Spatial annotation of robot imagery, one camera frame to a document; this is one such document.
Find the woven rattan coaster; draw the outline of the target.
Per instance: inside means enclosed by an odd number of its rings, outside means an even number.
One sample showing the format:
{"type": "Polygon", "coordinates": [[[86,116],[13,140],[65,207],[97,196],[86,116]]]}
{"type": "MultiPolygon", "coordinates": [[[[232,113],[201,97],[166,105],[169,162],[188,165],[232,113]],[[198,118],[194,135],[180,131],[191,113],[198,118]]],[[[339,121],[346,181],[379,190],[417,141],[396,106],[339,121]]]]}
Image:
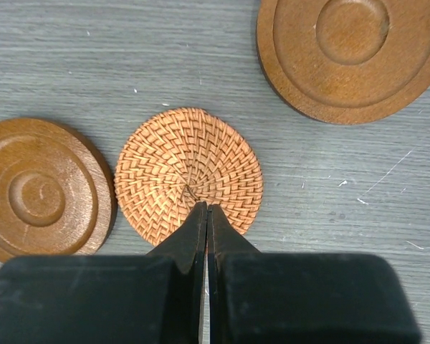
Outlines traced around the woven rattan coaster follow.
{"type": "Polygon", "coordinates": [[[181,107],[144,122],[115,168],[115,194],[128,223],[153,246],[167,239],[198,202],[219,205],[245,234],[259,211],[259,160],[233,127],[203,109],[181,107]]]}

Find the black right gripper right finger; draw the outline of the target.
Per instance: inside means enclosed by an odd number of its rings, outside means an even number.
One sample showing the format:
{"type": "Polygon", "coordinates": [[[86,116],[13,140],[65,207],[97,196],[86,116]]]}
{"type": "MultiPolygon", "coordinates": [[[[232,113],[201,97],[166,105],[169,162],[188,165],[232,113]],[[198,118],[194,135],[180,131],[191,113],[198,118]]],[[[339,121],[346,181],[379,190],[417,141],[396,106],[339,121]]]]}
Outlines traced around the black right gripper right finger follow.
{"type": "Polygon", "coordinates": [[[420,343],[399,278],[373,254],[262,253],[219,206],[207,221],[212,343],[420,343]]]}

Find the wooden coaster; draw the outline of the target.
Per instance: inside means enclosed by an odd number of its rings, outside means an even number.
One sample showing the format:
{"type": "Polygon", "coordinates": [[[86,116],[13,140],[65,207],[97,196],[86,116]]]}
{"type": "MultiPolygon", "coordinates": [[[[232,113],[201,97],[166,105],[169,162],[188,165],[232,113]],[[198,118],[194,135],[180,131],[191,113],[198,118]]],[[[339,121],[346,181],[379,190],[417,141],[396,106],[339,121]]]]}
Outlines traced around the wooden coaster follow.
{"type": "Polygon", "coordinates": [[[0,121],[0,261],[28,254],[92,254],[117,204],[103,154],[53,121],[0,121]]]}
{"type": "Polygon", "coordinates": [[[430,86],[430,1],[263,1],[256,34],[274,91],[316,120],[380,120],[430,86]]]}

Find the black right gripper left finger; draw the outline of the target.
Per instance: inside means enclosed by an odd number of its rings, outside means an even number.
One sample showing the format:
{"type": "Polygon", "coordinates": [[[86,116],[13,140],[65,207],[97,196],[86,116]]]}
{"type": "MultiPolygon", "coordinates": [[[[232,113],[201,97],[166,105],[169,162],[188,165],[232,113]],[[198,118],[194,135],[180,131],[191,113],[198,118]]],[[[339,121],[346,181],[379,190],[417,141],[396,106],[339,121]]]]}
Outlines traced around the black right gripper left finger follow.
{"type": "Polygon", "coordinates": [[[145,255],[22,256],[0,269],[0,343],[198,343],[207,206],[145,255]]]}

